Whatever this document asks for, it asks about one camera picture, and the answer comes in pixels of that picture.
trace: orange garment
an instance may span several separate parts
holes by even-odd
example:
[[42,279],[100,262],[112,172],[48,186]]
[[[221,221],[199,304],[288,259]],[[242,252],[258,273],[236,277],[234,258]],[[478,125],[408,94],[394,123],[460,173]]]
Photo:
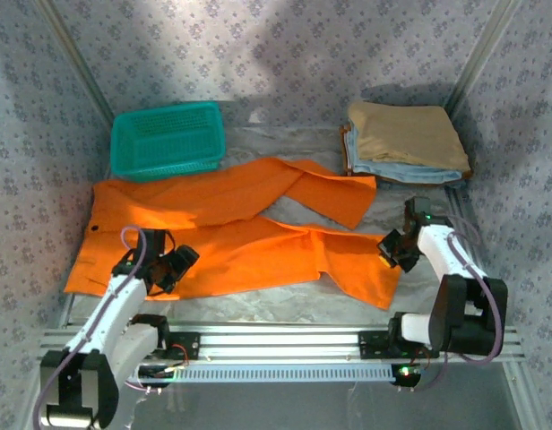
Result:
[[220,296],[317,280],[326,272],[350,296],[383,309],[392,302],[400,272],[381,263],[381,236],[291,226],[259,215],[286,195],[355,228],[375,197],[372,176],[336,176],[310,160],[269,158],[146,184],[109,180],[95,185],[94,193],[67,293],[103,295],[125,253],[121,228],[136,224],[167,228],[177,244],[200,255],[173,294],[155,299]]

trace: teal basket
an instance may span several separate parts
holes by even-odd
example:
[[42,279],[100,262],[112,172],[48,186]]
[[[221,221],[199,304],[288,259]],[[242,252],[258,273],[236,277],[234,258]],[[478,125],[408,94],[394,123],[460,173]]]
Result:
[[225,152],[222,116],[212,101],[121,114],[111,132],[112,173],[134,182],[210,172]]

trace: red wire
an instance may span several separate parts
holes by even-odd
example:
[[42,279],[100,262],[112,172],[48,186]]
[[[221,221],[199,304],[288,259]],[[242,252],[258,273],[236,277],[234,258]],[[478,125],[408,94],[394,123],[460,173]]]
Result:
[[418,349],[416,350],[416,355],[411,359],[411,361],[410,361],[410,366],[413,365],[413,364],[415,363],[416,359],[418,358],[419,351],[423,351],[423,353],[426,355],[427,364],[426,364],[426,366],[424,367],[423,370],[427,370],[427,368],[428,368],[429,365],[431,364],[431,356],[429,355],[429,352],[427,351],[427,348],[426,348],[426,347],[418,348]]
[[177,344],[177,343],[173,343],[171,346],[172,346],[172,348],[181,348],[183,350],[183,352],[185,353],[186,365],[188,366],[189,361],[188,361],[188,353],[186,352],[186,348],[183,347],[182,345]]

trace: floral wallpaper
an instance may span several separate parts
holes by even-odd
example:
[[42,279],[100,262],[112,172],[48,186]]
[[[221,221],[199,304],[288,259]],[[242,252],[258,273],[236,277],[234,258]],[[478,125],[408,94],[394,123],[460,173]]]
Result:
[[552,2],[522,2],[455,125],[487,265],[510,287],[552,426]]
[[57,324],[108,134],[32,2],[0,1],[0,429]]
[[221,101],[230,125],[445,103],[495,2],[55,0],[116,114]]

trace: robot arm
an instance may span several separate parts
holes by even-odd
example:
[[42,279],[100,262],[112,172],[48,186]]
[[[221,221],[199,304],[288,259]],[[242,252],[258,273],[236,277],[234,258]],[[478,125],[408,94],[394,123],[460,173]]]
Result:
[[[394,230],[378,247],[390,266],[399,265],[404,271],[410,271],[425,255],[440,281],[431,314],[395,315],[390,324],[393,343],[411,342],[435,351],[481,356],[492,351],[496,335],[502,336],[505,329],[507,287],[477,267],[454,235],[451,221],[431,214],[428,199],[415,197],[406,201],[404,234]],[[491,305],[473,272],[485,282],[497,304],[500,333],[496,333]],[[467,303],[475,305],[480,314],[465,314]]]
[[[39,412],[42,425],[106,428],[116,414],[126,378],[152,351],[170,348],[166,318],[136,313],[154,284],[169,294],[198,254],[186,245],[164,254],[165,230],[144,230],[143,234],[146,252],[133,249],[125,254],[87,323],[63,350],[49,350],[43,357],[40,379],[46,386],[73,354],[47,391]],[[137,263],[139,270],[127,281]]]

